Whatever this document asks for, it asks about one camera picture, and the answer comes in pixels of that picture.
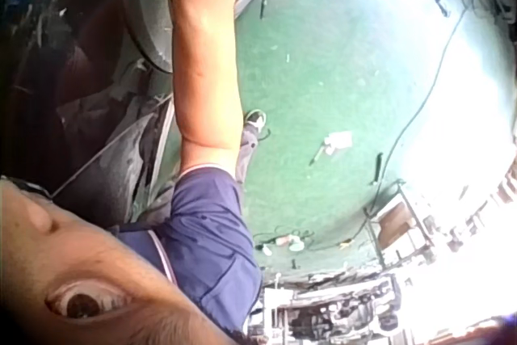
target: electrical wire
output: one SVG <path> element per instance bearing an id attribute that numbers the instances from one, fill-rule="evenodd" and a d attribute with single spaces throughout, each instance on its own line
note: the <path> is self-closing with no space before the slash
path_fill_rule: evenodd
<path id="1" fill-rule="evenodd" d="M 452 38 L 456 34 L 456 31 L 458 30 L 458 27 L 460 26 L 461 21 L 463 20 L 463 17 L 467 13 L 467 10 L 468 10 L 468 7 L 465 7 L 461 11 L 460 18 L 458 18 L 456 24 L 454 25 L 454 28 L 451 31 L 450 36 L 447 39 L 447 42 L 445 43 L 445 46 L 443 47 L 442 54 L 441 54 L 439 62 L 438 62 L 438 67 L 436 68 L 435 76 L 433 78 L 433 82 L 431 83 L 431 87 L 429 88 L 429 91 L 427 92 L 426 97 L 424 98 L 424 100 L 422 101 L 422 103 L 420 104 L 420 106 L 418 107 L 416 112 L 413 114 L 413 116 L 411 116 L 410 120 L 407 122 L 407 124 L 404 126 L 404 128 L 400 131 L 397 138 L 395 139 L 395 142 L 391 146 L 391 149 L 389 150 L 388 157 L 386 158 L 385 165 L 383 166 L 382 173 L 380 174 L 379 184 L 377 185 L 377 190 L 376 190 L 375 196 L 373 197 L 373 202 L 372 202 L 372 206 L 370 207 L 370 212 L 372 212 L 372 210 L 375 208 L 377 200 L 379 199 L 380 190 L 385 181 L 385 176 L 386 176 L 386 171 L 388 169 L 389 161 L 391 160 L 391 157 L 393 156 L 393 153 L 398 146 L 398 142 L 402 139 L 402 137 L 404 136 L 404 134 L 406 133 L 408 128 L 412 125 L 412 123 L 416 120 L 418 115 L 420 115 L 420 113 L 423 111 L 423 108 L 427 105 L 427 101 L 429 101 L 429 98 L 431 97 L 433 91 L 435 90 L 436 83 L 438 81 L 439 75 L 442 70 L 443 61 L 445 60 L 445 55 L 447 54 L 447 50 L 449 48 L 449 45 L 451 44 Z"/>
<path id="2" fill-rule="evenodd" d="M 434 76 L 433 82 L 431 84 L 431 88 L 429 88 L 429 91 L 427 92 L 426 97 L 424 98 L 424 100 L 422 101 L 420 106 L 418 107 L 417 111 L 413 114 L 410 121 L 408 121 L 408 123 L 404 126 L 404 128 L 398 134 L 397 138 L 395 139 L 395 142 L 393 143 L 393 145 L 389 151 L 388 157 L 386 158 L 385 165 L 384 165 L 384 167 L 382 169 L 382 173 L 380 175 L 380 180 L 377 185 L 377 190 L 376 190 L 375 196 L 373 198 L 372 206 L 370 207 L 370 212 L 372 212 L 372 210 L 375 208 L 376 202 L 379 199 L 380 190 L 381 190 L 382 184 L 385 180 L 385 175 L 386 175 L 386 171 L 388 168 L 388 164 L 389 164 L 389 161 L 391 160 L 391 157 L 393 156 L 393 152 L 397 148 L 398 142 L 402 139 L 402 137 L 406 133 L 407 129 L 412 125 L 412 123 L 418 117 L 420 112 L 422 112 L 423 108 L 427 104 L 427 101 L 429 100 L 433 91 L 435 90 L 436 82 L 438 81 L 438 77 L 441 72 L 443 61 L 445 59 L 445 55 L 447 54 L 449 44 L 451 43 L 452 38 L 456 34 L 456 31 L 458 30 L 458 27 L 460 26 L 461 21 L 463 20 L 465 14 L 467 13 L 467 11 L 472 11 L 479 19 L 486 18 L 486 15 L 480 15 L 478 13 L 478 11 L 480 10 L 480 7 L 478 7 L 477 4 L 479 4 L 479 5 L 481 5 L 481 8 L 484 12 L 494 15 L 494 12 L 490 9 L 490 6 L 487 6 L 486 4 L 484 4 L 482 0 L 477 0 L 477 3 L 476 3 L 476 0 L 461 0 L 461 1 L 463 3 L 464 9 L 461 11 L 460 17 L 458 18 L 454 28 L 451 31 L 451 35 L 449 36 L 449 38 L 447 39 L 447 42 L 445 43 L 445 46 L 443 47 L 442 55 L 440 56 L 440 59 L 438 62 L 438 67 L 436 68 L 435 76 Z"/>

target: forearm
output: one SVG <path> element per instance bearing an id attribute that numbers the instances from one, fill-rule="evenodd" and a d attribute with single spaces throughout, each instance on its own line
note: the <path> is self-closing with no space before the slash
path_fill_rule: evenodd
<path id="1" fill-rule="evenodd" d="M 207 160 L 207 153 L 219 154 L 216 160 L 232 166 L 242 130 L 233 2 L 198 6 L 177 1 L 173 12 L 174 107 L 182 134 L 182 170 Z"/>

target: workshop floor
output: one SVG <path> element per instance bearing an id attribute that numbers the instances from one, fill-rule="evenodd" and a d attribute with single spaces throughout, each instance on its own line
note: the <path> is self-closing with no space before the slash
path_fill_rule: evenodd
<path id="1" fill-rule="evenodd" d="M 345 250 L 325 248 L 361 224 L 361 208 L 376 190 L 369 185 L 376 155 L 386 157 L 429 91 L 463 9 L 461 0 L 445 1 L 448 18 L 435 0 L 267 0 L 260 20 L 254 0 L 237 21 L 243 107 L 262 108 L 271 130 L 249 169 L 244 217 L 253 234 L 266 234 L 257 241 L 314 233 L 302 252 L 258 252 L 267 274 L 334 270 L 375 257 L 365 231 Z M 513 63 L 494 18 L 468 11 L 435 91 L 393 154 L 386 185 L 404 179 L 449 211 L 465 186 L 490 191 L 511 160 Z M 353 146 L 309 166 L 335 131 L 352 131 Z M 169 163 L 178 140 L 167 146 Z"/>

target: eye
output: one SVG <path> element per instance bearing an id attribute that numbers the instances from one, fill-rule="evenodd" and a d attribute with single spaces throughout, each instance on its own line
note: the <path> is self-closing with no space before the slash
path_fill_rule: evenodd
<path id="1" fill-rule="evenodd" d="M 78 280 L 52 292 L 45 304 L 67 318 L 91 318 L 131 303 L 122 290 L 101 280 Z"/>

